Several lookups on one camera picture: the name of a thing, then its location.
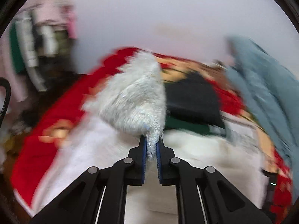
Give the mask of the blue-grey quilt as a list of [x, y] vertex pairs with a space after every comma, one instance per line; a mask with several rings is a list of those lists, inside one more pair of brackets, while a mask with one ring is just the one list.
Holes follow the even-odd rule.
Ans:
[[253, 40], [228, 37], [234, 63], [226, 76], [292, 170], [298, 189], [298, 80]]

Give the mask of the black leather jacket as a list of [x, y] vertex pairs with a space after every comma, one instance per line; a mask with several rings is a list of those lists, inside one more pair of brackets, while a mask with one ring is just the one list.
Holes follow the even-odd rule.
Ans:
[[177, 82], [165, 83], [168, 115], [189, 123], [224, 128], [220, 102], [213, 86], [198, 72]]

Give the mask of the red floral blanket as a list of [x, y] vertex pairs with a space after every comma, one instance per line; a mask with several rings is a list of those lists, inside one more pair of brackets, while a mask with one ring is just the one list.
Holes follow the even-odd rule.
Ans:
[[[73, 132], [84, 116], [81, 107], [85, 100], [95, 93], [104, 80], [118, 73], [119, 67], [135, 52], [134, 47], [120, 48], [103, 58], [101, 66], [72, 85], [42, 115], [31, 133], [25, 137], [10, 181], [16, 199], [30, 216], [34, 216], [41, 209], [46, 193], [46, 178], [52, 175], [58, 150], [66, 142], [65, 137], [54, 136], [54, 132], [62, 129], [68, 133]], [[166, 82], [177, 82], [193, 71], [199, 72], [213, 87], [221, 111], [230, 116], [252, 120], [250, 113], [245, 110], [242, 98], [232, 88], [220, 64], [208, 66], [162, 54], [156, 54], [156, 58], [161, 64]], [[264, 151], [271, 165], [269, 173], [275, 184], [275, 187], [269, 189], [271, 198], [265, 202], [265, 211], [275, 223], [281, 223], [291, 212], [290, 169], [275, 150], [270, 138], [262, 130], [258, 131], [258, 136], [265, 145]]]

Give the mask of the clothes rack with garments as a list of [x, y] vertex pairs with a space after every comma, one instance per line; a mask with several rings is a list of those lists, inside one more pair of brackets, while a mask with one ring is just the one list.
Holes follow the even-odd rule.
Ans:
[[72, 0], [33, 0], [14, 16], [1, 36], [1, 76], [16, 102], [28, 97], [27, 79], [38, 92], [50, 88], [76, 38]]

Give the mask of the white tweed cardigan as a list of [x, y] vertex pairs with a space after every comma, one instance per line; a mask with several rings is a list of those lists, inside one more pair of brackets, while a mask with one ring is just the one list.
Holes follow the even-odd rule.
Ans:
[[226, 137], [165, 130], [166, 102], [157, 59], [149, 52], [135, 52], [84, 102], [86, 115], [59, 150], [52, 175], [46, 178], [45, 199], [35, 215], [89, 167], [104, 169], [126, 158], [141, 136], [147, 140], [144, 184], [127, 187], [124, 223], [179, 223], [175, 186], [159, 182], [159, 140], [191, 166], [213, 166], [261, 210], [262, 155], [254, 136], [232, 138], [223, 120]]

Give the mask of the green folded sweater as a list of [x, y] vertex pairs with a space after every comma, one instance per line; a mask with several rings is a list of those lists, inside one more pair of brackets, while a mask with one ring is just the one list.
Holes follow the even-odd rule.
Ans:
[[226, 129], [219, 126], [207, 124], [195, 124], [182, 121], [170, 116], [166, 117], [165, 130], [187, 130], [204, 136], [222, 136], [226, 137]]

